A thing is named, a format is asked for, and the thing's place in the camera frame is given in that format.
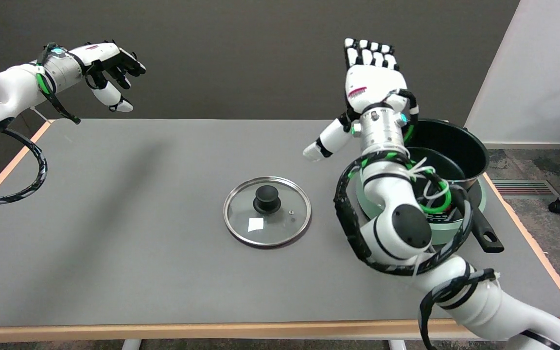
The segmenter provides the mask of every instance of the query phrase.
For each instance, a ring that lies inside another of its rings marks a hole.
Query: lid knob
[[[263,185],[256,189],[254,209],[263,215],[275,213],[280,209],[278,189],[271,185]]]

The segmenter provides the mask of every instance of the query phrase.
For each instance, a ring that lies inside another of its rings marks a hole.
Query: wooden table edge
[[[36,142],[49,128],[45,122],[33,135]],[[27,154],[23,148],[0,173],[0,185],[14,167]],[[554,270],[539,244],[525,228],[513,208],[505,202],[487,174],[485,181],[502,202],[520,232],[529,243],[560,290],[560,276]],[[473,334],[452,319],[429,321],[429,333],[461,333],[468,338]],[[0,343],[22,341],[69,341],[101,339],[162,339],[162,338],[287,338],[287,337],[334,337],[334,336],[395,336],[415,334],[418,337],[418,322],[415,319],[391,321],[331,321],[331,322],[287,322],[287,323],[218,323],[218,324],[116,324],[116,325],[72,325],[72,326],[27,326],[0,327]]]

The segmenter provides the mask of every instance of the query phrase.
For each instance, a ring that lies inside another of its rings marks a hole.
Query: white wall
[[[520,2],[465,126],[488,146],[560,146],[560,0]]]

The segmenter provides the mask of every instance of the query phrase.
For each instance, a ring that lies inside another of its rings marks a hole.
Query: pan handle hole
[[[483,233],[483,238],[491,243],[495,243],[496,241],[498,241],[498,238],[496,238],[496,235],[494,234],[494,232],[490,232],[490,231],[486,231]]]

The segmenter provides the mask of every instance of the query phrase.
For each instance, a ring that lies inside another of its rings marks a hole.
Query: frying pan
[[[431,165],[436,173],[449,181],[469,190],[489,166],[487,149],[478,138],[449,122],[422,119],[414,128],[411,139],[406,143],[414,161],[427,157],[425,165]],[[417,188],[424,188],[426,180],[419,179]],[[500,253],[505,250],[491,224],[478,209],[478,203],[471,200],[473,209],[472,233],[486,253]]]

